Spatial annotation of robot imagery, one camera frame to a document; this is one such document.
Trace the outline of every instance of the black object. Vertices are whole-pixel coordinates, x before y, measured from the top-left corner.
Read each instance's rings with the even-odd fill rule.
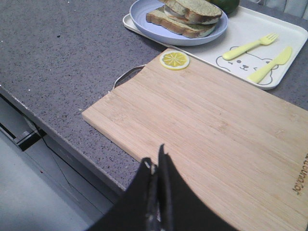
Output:
[[[88,231],[236,231],[210,210],[180,176],[161,145],[158,167],[142,159],[120,200]]]

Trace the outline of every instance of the yellow knife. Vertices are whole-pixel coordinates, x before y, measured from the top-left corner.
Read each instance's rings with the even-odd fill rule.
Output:
[[[290,59],[291,54],[292,47],[286,47],[276,58],[274,58],[264,67],[252,73],[250,76],[247,77],[247,79],[255,83],[259,83],[274,66],[285,64]]]

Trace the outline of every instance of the bear face design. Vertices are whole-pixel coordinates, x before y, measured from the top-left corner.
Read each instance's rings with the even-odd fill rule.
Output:
[[[243,55],[234,58],[232,60],[224,60],[222,56],[219,56],[216,59],[216,64],[220,68],[231,72],[233,74],[237,74],[238,76],[241,76],[243,78],[248,77],[253,72],[257,71],[258,68],[261,68],[268,64],[271,61],[271,59],[268,58],[260,58],[250,53],[244,53]],[[273,81],[272,73],[273,70],[277,69],[278,66],[275,66],[265,77],[259,85],[268,85]]]

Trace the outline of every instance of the white tray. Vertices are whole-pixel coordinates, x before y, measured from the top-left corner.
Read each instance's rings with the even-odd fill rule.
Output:
[[[123,24],[127,29],[145,36],[136,28],[129,14],[123,18]],[[271,32],[279,34],[279,38],[272,44],[259,46],[232,61],[225,61],[222,58],[222,54],[231,48],[257,40]],[[229,72],[260,89],[268,90],[276,87],[280,83],[307,38],[308,32],[299,26],[239,6],[237,12],[229,17],[226,32],[210,43],[190,47],[175,47],[158,41],[156,42],[166,47],[183,51],[200,61]],[[266,65],[266,62],[275,58],[286,46],[293,48],[293,53],[287,64],[276,66],[258,84],[246,79],[256,68]],[[246,66],[245,70],[240,69],[240,67],[244,67],[243,65]]]

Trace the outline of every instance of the blue plate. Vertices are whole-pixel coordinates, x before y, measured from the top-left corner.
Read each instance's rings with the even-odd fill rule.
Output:
[[[197,39],[177,35],[162,26],[157,26],[153,23],[146,22],[145,15],[148,12],[161,7],[162,5],[164,4],[157,0],[138,0],[132,4],[129,11],[130,17],[138,30],[156,41],[175,46],[196,46],[213,41],[222,35],[227,29],[228,17],[224,12],[218,21],[215,30],[207,37]]]

